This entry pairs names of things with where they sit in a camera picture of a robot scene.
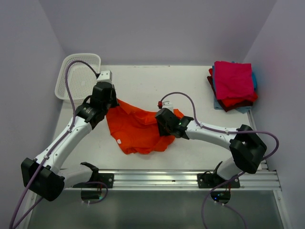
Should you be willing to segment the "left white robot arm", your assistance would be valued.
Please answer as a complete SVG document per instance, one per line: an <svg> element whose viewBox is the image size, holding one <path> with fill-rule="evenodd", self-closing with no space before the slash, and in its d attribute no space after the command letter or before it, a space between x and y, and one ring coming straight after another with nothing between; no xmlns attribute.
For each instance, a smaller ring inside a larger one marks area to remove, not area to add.
<svg viewBox="0 0 305 229"><path fill-rule="evenodd" d="M114 85L98 82L60 136L34 159L24 159L21 164L24 186L47 201L54 201L65 188L74 185L100 186L99 169L90 163L82 162L69 169L61 167L78 143L116 106Z"/></svg>

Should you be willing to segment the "orange t shirt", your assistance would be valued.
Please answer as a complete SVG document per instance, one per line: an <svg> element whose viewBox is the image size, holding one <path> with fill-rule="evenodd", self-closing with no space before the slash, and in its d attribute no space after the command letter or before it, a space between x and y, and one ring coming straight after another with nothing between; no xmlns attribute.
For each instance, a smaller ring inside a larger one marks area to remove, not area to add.
<svg viewBox="0 0 305 229"><path fill-rule="evenodd" d="M119 100L119 106L111 108L107 124L111 136L126 154L163 152L175 141L175 137L160 136L156 112L145 111Z"/></svg>

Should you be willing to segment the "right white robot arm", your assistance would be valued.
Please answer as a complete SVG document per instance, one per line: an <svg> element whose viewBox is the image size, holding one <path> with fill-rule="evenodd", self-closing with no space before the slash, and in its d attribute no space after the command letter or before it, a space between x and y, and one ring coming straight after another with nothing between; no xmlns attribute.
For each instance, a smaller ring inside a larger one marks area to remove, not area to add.
<svg viewBox="0 0 305 229"><path fill-rule="evenodd" d="M204 141L231 152L229 159L220 162L213 173L203 177L204 181L213 182L217 187L224 187L239 173L255 174L267 150L265 143L247 125L237 129L204 126L192 117L179 118L168 108L159 110L155 119L161 136Z"/></svg>

